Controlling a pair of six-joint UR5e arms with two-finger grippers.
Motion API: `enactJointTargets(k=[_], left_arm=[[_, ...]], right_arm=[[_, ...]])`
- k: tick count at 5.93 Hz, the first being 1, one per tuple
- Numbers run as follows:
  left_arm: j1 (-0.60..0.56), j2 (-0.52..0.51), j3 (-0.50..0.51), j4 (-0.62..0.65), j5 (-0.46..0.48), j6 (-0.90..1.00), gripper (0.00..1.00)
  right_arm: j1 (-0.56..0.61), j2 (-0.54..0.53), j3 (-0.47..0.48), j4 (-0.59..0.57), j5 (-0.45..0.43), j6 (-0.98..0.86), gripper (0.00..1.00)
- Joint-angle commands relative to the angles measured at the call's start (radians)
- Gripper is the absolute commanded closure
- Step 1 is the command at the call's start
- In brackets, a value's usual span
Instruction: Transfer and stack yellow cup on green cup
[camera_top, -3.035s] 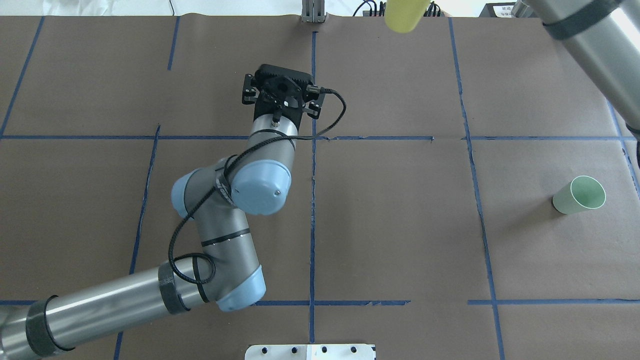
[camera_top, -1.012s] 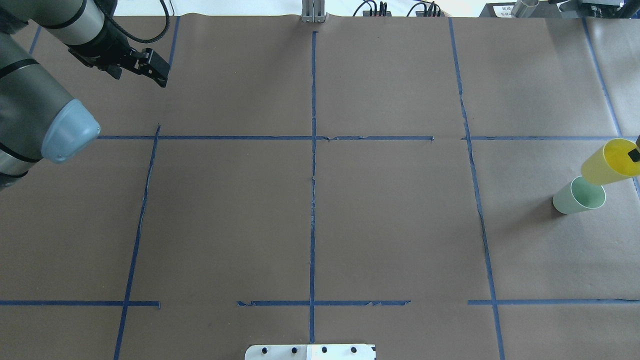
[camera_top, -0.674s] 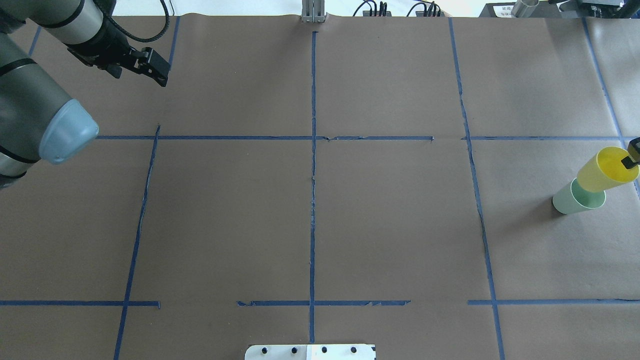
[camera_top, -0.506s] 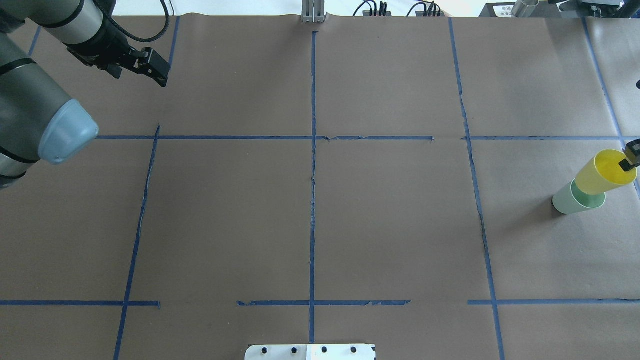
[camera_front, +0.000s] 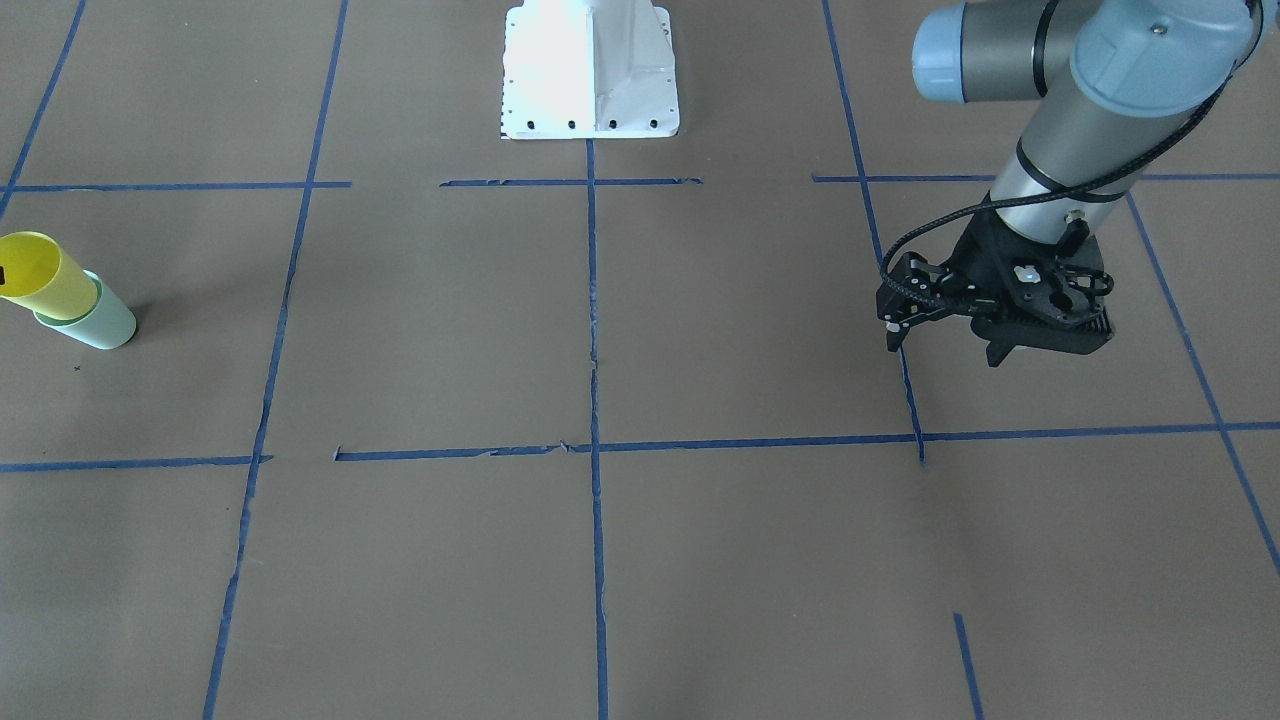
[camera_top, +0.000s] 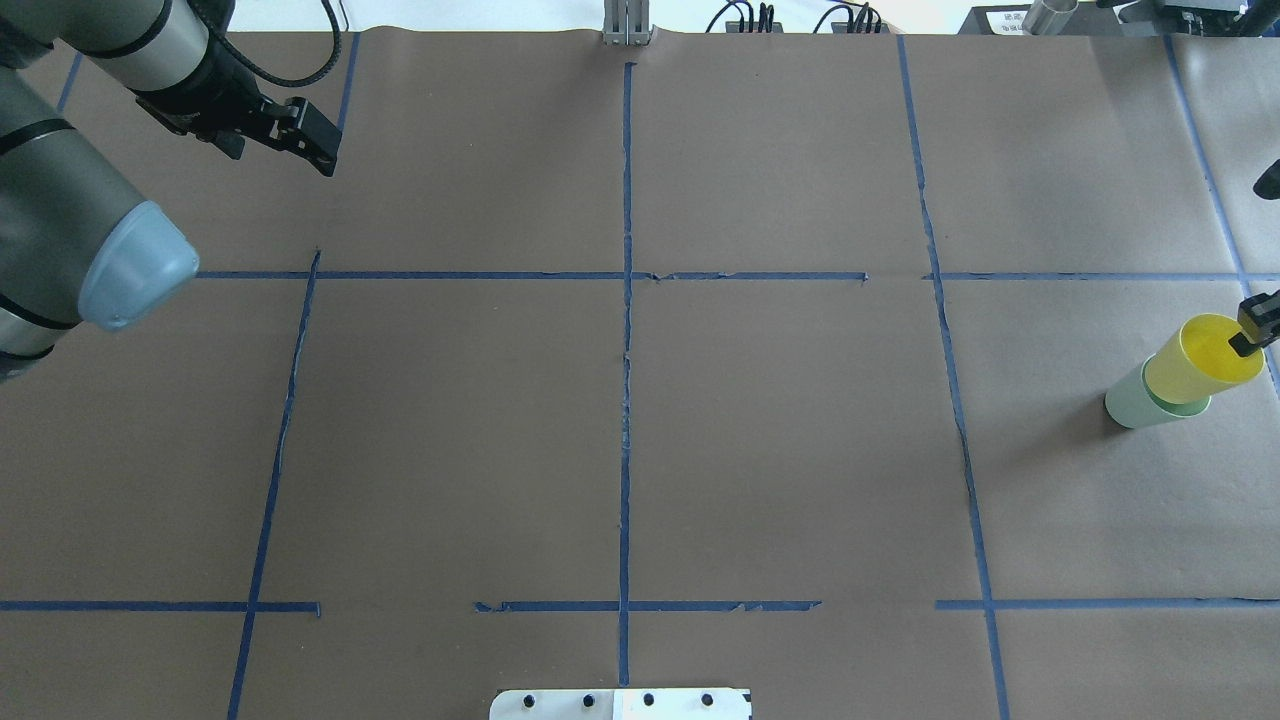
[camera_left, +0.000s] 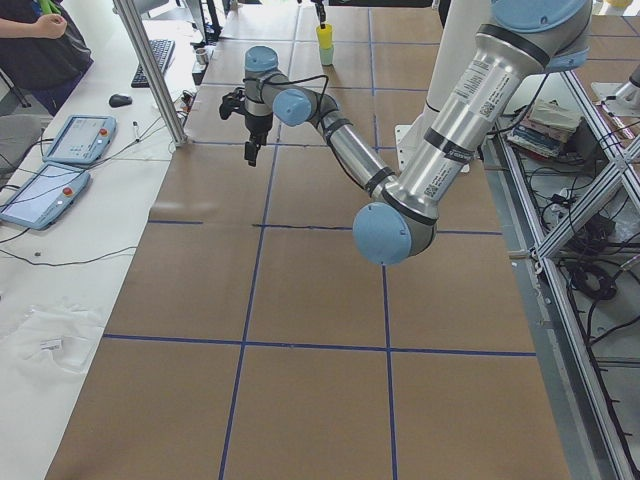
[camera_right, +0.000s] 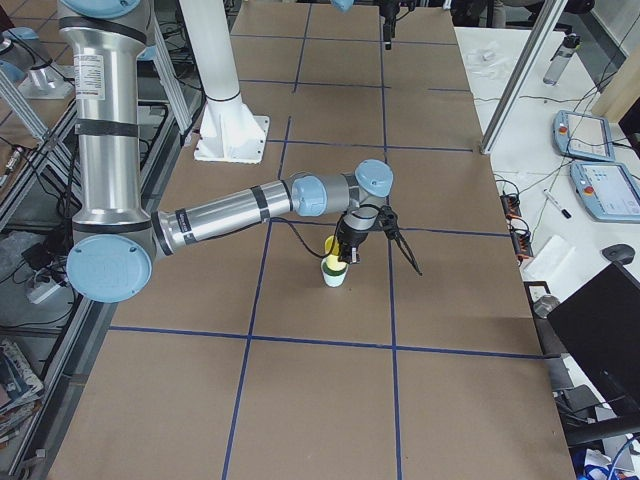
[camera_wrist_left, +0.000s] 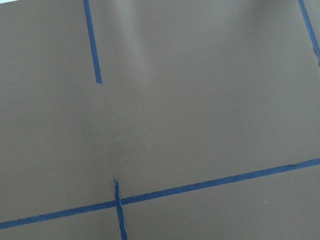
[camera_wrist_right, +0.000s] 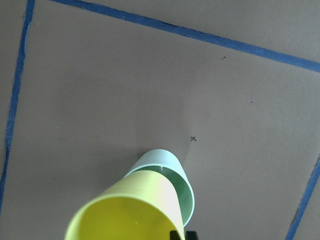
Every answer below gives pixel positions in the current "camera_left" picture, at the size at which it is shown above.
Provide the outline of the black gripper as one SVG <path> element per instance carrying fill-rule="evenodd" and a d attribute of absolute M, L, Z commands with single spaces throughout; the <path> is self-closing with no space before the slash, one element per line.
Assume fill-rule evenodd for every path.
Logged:
<path fill-rule="evenodd" d="M 244 159 L 248 165 L 255 167 L 261 149 L 260 144 L 267 143 L 267 137 L 273 127 L 273 114 L 253 115 L 245 114 L 245 126 L 249 131 L 249 141 L 244 146 Z"/>

